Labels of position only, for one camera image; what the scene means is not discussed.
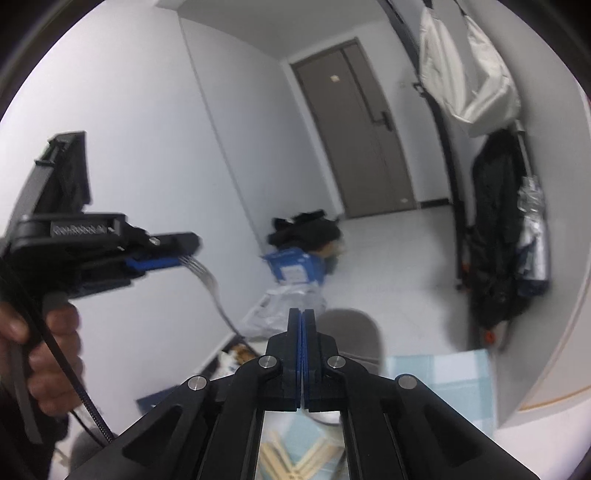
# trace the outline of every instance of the hanging coat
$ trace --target hanging coat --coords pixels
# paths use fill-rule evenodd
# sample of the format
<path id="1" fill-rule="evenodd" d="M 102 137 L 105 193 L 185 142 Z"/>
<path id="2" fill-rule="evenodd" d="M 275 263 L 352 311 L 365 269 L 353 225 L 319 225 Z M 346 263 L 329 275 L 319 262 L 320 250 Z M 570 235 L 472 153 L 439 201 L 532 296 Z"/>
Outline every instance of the hanging coat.
<path id="1" fill-rule="evenodd" d="M 508 130 L 488 138 L 472 168 L 476 220 L 470 236 L 470 310 L 491 329 L 524 307 L 515 271 L 522 229 L 518 191 L 525 174 L 519 144 Z"/>

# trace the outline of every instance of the blue checkered cloth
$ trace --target blue checkered cloth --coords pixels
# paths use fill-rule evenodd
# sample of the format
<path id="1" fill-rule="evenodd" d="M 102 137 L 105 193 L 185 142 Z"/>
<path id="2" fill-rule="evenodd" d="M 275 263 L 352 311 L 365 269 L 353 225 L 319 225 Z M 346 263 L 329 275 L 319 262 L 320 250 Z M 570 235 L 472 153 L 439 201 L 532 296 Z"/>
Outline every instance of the blue checkered cloth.
<path id="1" fill-rule="evenodd" d="M 383 377 L 411 374 L 484 434 L 495 430 L 491 369 L 486 350 L 450 355 L 391 356 Z"/>

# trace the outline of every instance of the clothing rack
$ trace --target clothing rack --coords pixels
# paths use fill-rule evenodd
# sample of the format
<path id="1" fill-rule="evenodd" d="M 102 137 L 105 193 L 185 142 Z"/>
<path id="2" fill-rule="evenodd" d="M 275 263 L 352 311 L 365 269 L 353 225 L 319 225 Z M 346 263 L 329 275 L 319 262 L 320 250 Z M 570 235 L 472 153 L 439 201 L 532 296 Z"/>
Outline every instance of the clothing rack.
<path id="1" fill-rule="evenodd" d="M 530 156 L 527 152 L 527 147 L 525 146 L 525 134 L 526 134 L 525 127 L 523 126 L 523 123 L 521 123 L 520 120 L 515 120 L 514 126 L 515 126 L 515 132 L 517 133 L 517 140 L 519 142 L 519 148 L 521 149 L 521 157 L 523 158 L 523 165 L 525 167 L 525 175 L 527 177 L 533 177 L 534 172 L 533 172 L 533 169 L 531 168 Z"/>

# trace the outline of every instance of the door frame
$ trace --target door frame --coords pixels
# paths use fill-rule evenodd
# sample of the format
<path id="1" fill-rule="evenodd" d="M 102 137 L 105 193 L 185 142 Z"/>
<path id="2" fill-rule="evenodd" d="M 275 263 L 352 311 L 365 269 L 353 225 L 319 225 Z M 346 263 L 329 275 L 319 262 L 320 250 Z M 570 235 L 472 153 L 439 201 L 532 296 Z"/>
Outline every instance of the door frame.
<path id="1" fill-rule="evenodd" d="M 386 106 L 388 108 L 388 113 L 389 113 L 390 118 L 392 119 L 392 123 L 393 123 L 393 125 L 392 125 L 393 130 L 392 130 L 391 133 L 394 134 L 394 135 L 396 135 L 397 138 L 398 138 L 398 144 L 400 145 L 401 161 L 404 163 L 404 166 L 406 168 L 407 176 L 408 176 L 408 182 L 410 184 L 410 190 L 411 190 L 410 196 L 411 196 L 411 199 L 413 201 L 413 207 L 412 208 L 409 208 L 407 210 L 395 210 L 395 211 L 392 211 L 392 212 L 389 212 L 389 213 L 405 212 L 405 211 L 408 211 L 408 210 L 417 210 L 420 207 L 419 207 L 419 204 L 417 203 L 417 199 L 414 196 L 413 180 L 412 180 L 412 177 L 410 176 L 410 170 L 408 168 L 408 162 L 407 162 L 407 159 L 406 159 L 406 155 L 404 153 L 404 149 L 402 147 L 402 142 L 400 140 L 400 136 L 398 135 L 398 128 L 396 127 L 396 122 L 394 121 L 394 116 L 392 115 L 392 109 L 390 108 L 390 104 L 388 102 L 388 99 L 386 97 L 386 94 L 384 92 L 384 89 L 382 88 L 382 85 L 380 84 L 380 82 L 378 80 L 378 77 L 377 77 L 377 75 L 374 72 L 374 68 L 372 67 L 371 62 L 369 61 L 369 57 L 368 57 L 367 53 L 365 52 L 365 49 L 363 48 L 363 44 L 361 43 L 361 41 L 359 40 L 358 37 L 353 37 L 350 40 L 346 40 L 346 41 L 341 42 L 341 43 L 338 43 L 336 45 L 332 45 L 331 47 L 328 47 L 328 48 L 325 48 L 323 50 L 320 50 L 320 51 L 318 51 L 318 52 L 316 52 L 316 53 L 314 53 L 312 55 L 307 56 L 304 59 L 298 60 L 298 61 L 290 64 L 291 70 L 292 70 L 292 72 L 293 72 L 293 74 L 295 76 L 295 79 L 297 80 L 298 86 L 300 87 L 300 92 L 301 92 L 302 96 L 304 97 L 304 100 L 306 101 L 306 106 L 308 107 L 308 110 L 310 111 L 310 115 L 312 116 L 312 118 L 314 120 L 314 127 L 316 128 L 316 132 L 318 133 L 318 136 L 320 137 L 320 140 L 322 142 L 322 147 L 324 149 L 324 154 L 326 155 L 326 158 L 328 159 L 328 163 L 329 163 L 329 166 L 330 166 L 330 172 L 331 172 L 331 174 L 333 176 L 333 180 L 335 181 L 335 184 L 337 185 L 337 188 L 339 190 L 339 196 L 340 196 L 341 202 L 343 203 L 343 206 L 345 207 L 345 216 L 348 216 L 348 212 L 347 212 L 348 206 L 347 206 L 347 202 L 345 200 L 345 197 L 343 195 L 343 189 L 342 189 L 342 187 L 341 187 L 341 185 L 339 183 L 339 178 L 338 178 L 338 176 L 335 173 L 335 171 L 336 171 L 335 164 L 334 164 L 333 159 L 331 158 L 331 155 L 329 153 L 328 148 L 326 147 L 326 144 L 327 144 L 326 143 L 326 140 L 324 138 L 324 135 L 322 134 L 322 130 L 319 127 L 318 117 L 316 115 L 316 112 L 314 111 L 313 105 L 308 100 L 308 97 L 307 97 L 307 95 L 306 95 L 306 93 L 304 91 L 304 86 L 303 86 L 302 80 L 300 78 L 300 75 L 298 74 L 298 68 L 300 68 L 301 66 L 303 66 L 303 65 L 305 65 L 307 63 L 310 63 L 311 61 L 314 61 L 316 59 L 322 58 L 322 57 L 324 57 L 324 56 L 326 56 L 326 55 L 328 55 L 330 53 L 333 53 L 335 51 L 343 50 L 344 48 L 350 47 L 352 45 L 356 45 L 357 47 L 359 47 L 359 50 L 361 51 L 361 54 L 363 55 L 365 61 L 367 62 L 368 66 L 369 66 L 369 69 L 371 70 L 372 75 L 373 75 L 373 77 L 374 77 L 376 83 L 378 84 L 378 87 L 379 87 L 379 89 L 380 89 L 380 91 L 382 93 L 382 96 L 384 97 L 384 101 L 385 101 Z M 363 102 L 365 103 L 366 107 L 369 108 L 367 99 L 365 98 L 365 94 L 364 94 L 364 92 L 363 92 L 363 90 L 361 88 L 359 88 L 359 93 L 360 93 L 361 97 L 363 97 Z M 376 213 L 374 215 L 388 215 L 388 213 Z"/>

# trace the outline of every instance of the finger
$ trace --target finger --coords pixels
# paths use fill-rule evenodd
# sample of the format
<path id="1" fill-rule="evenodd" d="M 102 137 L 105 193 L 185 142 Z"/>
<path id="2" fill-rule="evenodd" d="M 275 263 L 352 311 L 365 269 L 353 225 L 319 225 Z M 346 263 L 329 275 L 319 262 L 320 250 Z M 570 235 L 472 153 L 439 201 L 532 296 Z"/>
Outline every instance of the finger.
<path id="1" fill-rule="evenodd" d="M 39 402 L 39 408 L 45 415 L 60 417 L 82 404 L 76 392 L 69 391 L 56 398 L 49 398 Z"/>
<path id="2" fill-rule="evenodd" d="M 56 342 L 70 365 L 73 365 L 82 348 L 80 336 L 77 333 L 58 336 L 56 337 Z M 34 372 L 61 370 L 57 360 L 45 342 L 37 345 L 29 354 L 29 364 Z"/>
<path id="3" fill-rule="evenodd" d="M 71 304 L 50 311 L 45 321 L 54 335 L 69 335 L 77 331 L 80 326 L 78 310 Z"/>
<path id="4" fill-rule="evenodd" d="M 84 364 L 82 360 L 77 359 L 72 365 L 78 378 L 82 378 Z M 60 395 L 73 390 L 72 384 L 62 372 L 42 372 L 33 374 L 27 381 L 29 392 L 38 401 L 57 398 Z"/>
<path id="5" fill-rule="evenodd" d="M 29 338 L 29 327 L 25 320 L 5 301 L 0 303 L 0 335 L 21 344 Z"/>

